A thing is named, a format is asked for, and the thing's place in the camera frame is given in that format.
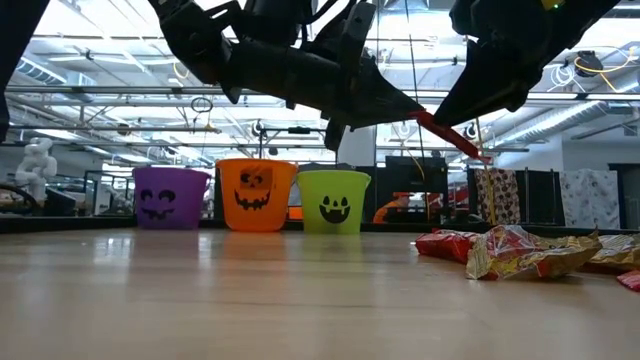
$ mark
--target robotic arm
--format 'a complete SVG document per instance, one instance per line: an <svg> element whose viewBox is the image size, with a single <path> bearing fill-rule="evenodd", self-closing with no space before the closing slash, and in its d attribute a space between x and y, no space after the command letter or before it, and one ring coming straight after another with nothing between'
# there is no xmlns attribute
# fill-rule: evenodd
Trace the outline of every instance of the robotic arm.
<svg viewBox="0 0 640 360"><path fill-rule="evenodd" d="M468 41L466 68L435 117L420 123L460 147L449 127L520 108L544 66L618 1L456 0L454 29L478 41ZM290 109L296 103L320 109L329 120L328 149L337 150L347 125L406 120L424 110L382 77L364 48L376 11L366 0L349 0L313 42L303 25L336 0L315 14L311 0L248 0L244 9L233 0L206 11L192 0L149 2L169 47L202 82L219 83L233 103L246 88L280 97ZM222 34L229 26L237 43ZM302 46L293 48L300 31Z"/></svg>
<svg viewBox="0 0 640 360"><path fill-rule="evenodd" d="M351 129L405 120L423 110L387 82L375 58L364 49L376 7L350 0L313 42L306 26L315 15L300 0L237 1L203 10L192 0L149 0L174 55L202 82L218 83L232 103L242 89L286 100L293 109L303 104L329 120L325 145L337 150L346 125ZM222 30L231 27L238 41ZM300 48L291 45L303 29Z"/></svg>
<svg viewBox="0 0 640 360"><path fill-rule="evenodd" d="M455 126L503 108L516 111L549 62L620 0L456 0L453 28L467 43L467 65L435 114Z"/></svg>

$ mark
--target halloween bucket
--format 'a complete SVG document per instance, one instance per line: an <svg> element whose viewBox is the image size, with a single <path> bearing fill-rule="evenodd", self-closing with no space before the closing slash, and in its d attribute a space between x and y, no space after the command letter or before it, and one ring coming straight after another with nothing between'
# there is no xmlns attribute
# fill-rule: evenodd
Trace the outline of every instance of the halloween bucket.
<svg viewBox="0 0 640 360"><path fill-rule="evenodd" d="M284 161L228 159L220 169L224 220L234 231L278 231L287 218L297 166Z"/></svg>
<svg viewBox="0 0 640 360"><path fill-rule="evenodd" d="M133 169L138 226L196 229L209 175L176 168Z"/></svg>
<svg viewBox="0 0 640 360"><path fill-rule="evenodd" d="M371 177L345 170L298 174L304 230L310 233L358 234L364 194Z"/></svg>

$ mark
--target candy bag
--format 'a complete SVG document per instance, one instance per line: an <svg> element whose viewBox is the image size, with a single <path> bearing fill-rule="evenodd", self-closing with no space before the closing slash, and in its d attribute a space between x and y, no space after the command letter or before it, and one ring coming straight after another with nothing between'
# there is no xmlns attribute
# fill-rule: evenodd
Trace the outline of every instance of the candy bag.
<svg viewBox="0 0 640 360"><path fill-rule="evenodd" d="M615 270L640 270L640 234L600 236L602 250L589 260L592 266Z"/></svg>
<svg viewBox="0 0 640 360"><path fill-rule="evenodd" d="M618 281L625 287L640 292L640 271L634 270L626 274L618 276Z"/></svg>
<svg viewBox="0 0 640 360"><path fill-rule="evenodd" d="M423 234L416 240L420 255L433 256L466 264L473 238L479 234L438 230L433 234Z"/></svg>
<svg viewBox="0 0 640 360"><path fill-rule="evenodd" d="M467 277L482 280L555 278L578 269L601 248L595 233L547 239L517 225L500 225L475 238L469 252Z"/></svg>

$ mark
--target green bucket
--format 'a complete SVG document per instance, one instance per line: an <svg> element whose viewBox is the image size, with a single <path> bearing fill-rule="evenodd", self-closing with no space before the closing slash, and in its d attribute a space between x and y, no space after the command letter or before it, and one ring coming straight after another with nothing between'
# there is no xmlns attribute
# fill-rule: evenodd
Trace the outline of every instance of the green bucket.
<svg viewBox="0 0 640 360"><path fill-rule="evenodd" d="M364 195L371 177L346 170L298 174L304 230L320 234L358 234Z"/></svg>

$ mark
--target orange bucket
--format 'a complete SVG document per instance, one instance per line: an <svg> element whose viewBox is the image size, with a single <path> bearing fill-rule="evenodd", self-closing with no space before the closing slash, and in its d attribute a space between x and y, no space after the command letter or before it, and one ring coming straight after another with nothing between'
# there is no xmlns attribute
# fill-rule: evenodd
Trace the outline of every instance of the orange bucket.
<svg viewBox="0 0 640 360"><path fill-rule="evenodd" d="M278 231L287 219L289 192L298 170L284 161L228 159L220 169L224 220L234 231Z"/></svg>

